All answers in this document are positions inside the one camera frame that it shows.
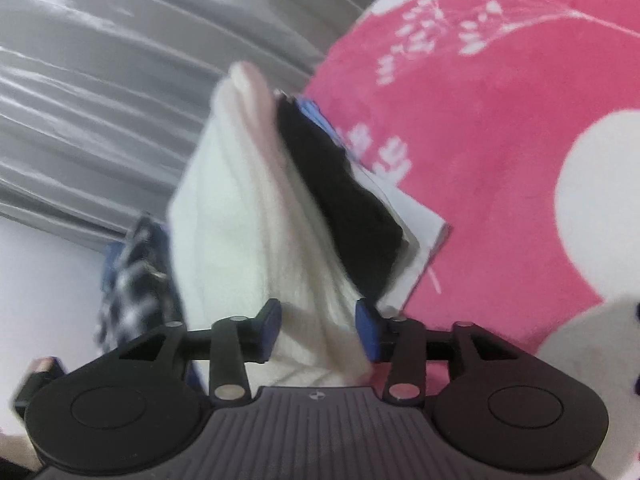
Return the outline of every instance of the ribbed gray panel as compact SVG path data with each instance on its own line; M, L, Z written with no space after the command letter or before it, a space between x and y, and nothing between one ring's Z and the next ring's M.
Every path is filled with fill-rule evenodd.
M80 480L50 468L38 480ZM265 388L220 410L180 455L114 480L535 480L496 470L446 444L417 410L370 388ZM545 480L602 480L586 466Z

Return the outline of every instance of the white wall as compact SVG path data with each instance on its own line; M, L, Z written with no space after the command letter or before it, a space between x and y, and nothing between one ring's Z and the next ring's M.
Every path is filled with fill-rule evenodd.
M56 356L67 370L97 355L93 343L104 257L0 218L0 428L23 433L9 402L29 362Z

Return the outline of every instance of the pink blanket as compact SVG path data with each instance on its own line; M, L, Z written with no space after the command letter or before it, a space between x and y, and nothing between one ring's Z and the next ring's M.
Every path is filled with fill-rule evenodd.
M640 0L377 0L306 93L452 225L410 316L532 351L640 285Z

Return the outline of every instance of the black and white checkered fabric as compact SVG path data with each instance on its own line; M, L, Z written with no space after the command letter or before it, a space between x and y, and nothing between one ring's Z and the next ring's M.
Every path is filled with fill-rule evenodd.
M124 247L103 283L95 340L107 353L149 330L182 321L171 280L168 236L148 214L127 233Z

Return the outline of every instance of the silver satin curtain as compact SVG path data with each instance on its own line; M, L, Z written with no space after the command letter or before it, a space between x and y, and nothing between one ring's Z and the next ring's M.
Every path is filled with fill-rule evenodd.
M164 210L216 81L298 91L372 0L0 0L0 215L100 249Z

